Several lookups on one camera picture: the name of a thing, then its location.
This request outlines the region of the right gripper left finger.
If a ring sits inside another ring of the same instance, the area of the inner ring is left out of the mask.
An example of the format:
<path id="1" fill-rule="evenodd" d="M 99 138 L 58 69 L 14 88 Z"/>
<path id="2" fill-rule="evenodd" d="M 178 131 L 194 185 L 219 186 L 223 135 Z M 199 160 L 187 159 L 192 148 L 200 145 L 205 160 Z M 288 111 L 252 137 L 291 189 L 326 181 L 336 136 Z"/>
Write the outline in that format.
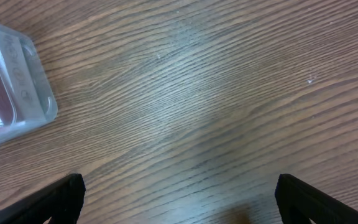
<path id="1" fill-rule="evenodd" d="M 76 224 L 86 187 L 81 174 L 70 174 L 0 210 L 0 224 Z"/>

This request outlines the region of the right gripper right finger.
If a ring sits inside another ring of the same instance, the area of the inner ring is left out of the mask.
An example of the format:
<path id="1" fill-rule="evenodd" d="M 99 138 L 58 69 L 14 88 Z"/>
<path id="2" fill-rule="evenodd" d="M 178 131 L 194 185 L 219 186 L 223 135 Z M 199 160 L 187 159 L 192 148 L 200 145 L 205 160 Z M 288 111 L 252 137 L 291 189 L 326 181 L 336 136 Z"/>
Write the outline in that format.
<path id="1" fill-rule="evenodd" d="M 291 174 L 281 174 L 275 199 L 284 224 L 358 224 L 358 211 Z"/>

